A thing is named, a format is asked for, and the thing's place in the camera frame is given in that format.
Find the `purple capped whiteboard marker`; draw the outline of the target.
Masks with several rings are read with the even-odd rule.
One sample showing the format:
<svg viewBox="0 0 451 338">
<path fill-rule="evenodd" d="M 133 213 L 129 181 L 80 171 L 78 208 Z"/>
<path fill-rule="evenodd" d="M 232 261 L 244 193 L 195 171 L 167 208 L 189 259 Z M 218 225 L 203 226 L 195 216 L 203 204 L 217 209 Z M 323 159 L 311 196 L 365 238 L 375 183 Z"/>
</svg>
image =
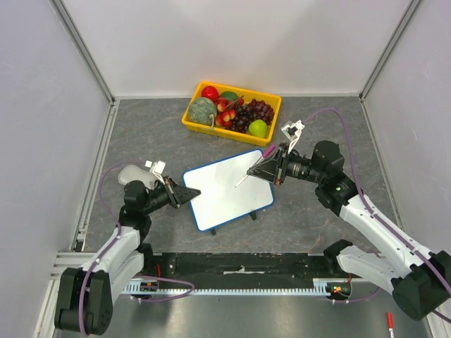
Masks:
<svg viewBox="0 0 451 338">
<path fill-rule="evenodd" d="M 268 158 L 274 152 L 275 149 L 276 149 L 276 145 L 275 144 L 270 145 L 270 147 L 267 148 L 267 150 L 265 150 L 265 152 L 263 152 L 263 154 L 257 159 L 257 161 L 239 179 L 239 181 L 235 184 L 234 188 L 239 187 L 249 177 L 247 172 L 250 171 L 256 165 L 260 164 L 263 160 Z"/>
</svg>

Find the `blue framed whiteboard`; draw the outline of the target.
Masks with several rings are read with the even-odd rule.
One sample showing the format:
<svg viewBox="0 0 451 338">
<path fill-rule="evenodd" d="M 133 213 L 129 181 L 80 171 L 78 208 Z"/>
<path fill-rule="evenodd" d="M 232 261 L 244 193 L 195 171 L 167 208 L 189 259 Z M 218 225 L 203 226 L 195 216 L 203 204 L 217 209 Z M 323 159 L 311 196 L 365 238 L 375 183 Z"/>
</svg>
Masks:
<svg viewBox="0 0 451 338">
<path fill-rule="evenodd" d="M 201 192 L 190 202 L 200 232 L 213 230 L 274 203 L 269 182 L 255 177 L 238 182 L 262 154 L 261 149 L 252 149 L 183 173 L 185 186 Z"/>
</svg>

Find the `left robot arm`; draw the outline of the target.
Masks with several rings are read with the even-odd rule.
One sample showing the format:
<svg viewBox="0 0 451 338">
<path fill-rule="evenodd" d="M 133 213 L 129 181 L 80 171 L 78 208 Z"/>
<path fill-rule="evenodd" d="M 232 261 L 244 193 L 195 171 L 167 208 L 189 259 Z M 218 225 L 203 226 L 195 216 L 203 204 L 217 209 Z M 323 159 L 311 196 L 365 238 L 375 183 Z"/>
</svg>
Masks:
<svg viewBox="0 0 451 338">
<path fill-rule="evenodd" d="M 201 194 L 165 177 L 153 188 L 140 180 L 124 186 L 123 206 L 109 240 L 78 268 L 66 268 L 58 288 L 54 325 L 59 330 L 87 337 L 102 335 L 108 328 L 113 305 L 131 279 L 154 271 L 153 251 L 144 239 L 154 211 L 180 208 Z"/>
</svg>

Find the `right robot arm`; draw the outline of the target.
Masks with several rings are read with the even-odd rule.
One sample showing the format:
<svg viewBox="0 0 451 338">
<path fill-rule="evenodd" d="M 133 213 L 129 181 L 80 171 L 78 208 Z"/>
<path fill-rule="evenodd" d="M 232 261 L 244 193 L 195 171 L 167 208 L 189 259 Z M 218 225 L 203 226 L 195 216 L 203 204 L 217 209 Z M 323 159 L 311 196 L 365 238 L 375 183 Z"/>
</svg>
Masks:
<svg viewBox="0 0 451 338">
<path fill-rule="evenodd" d="M 450 299 L 450 255 L 432 252 L 383 215 L 343 172 L 344 156 L 331 141 L 320 141 L 311 157 L 282 143 L 248 169 L 274 185 L 288 177 L 316 184 L 319 202 L 362 233 L 381 253 L 366 253 L 341 239 L 324 250 L 323 269 L 331 277 L 357 275 L 391 294 L 411 319 L 421 320 Z"/>
</svg>

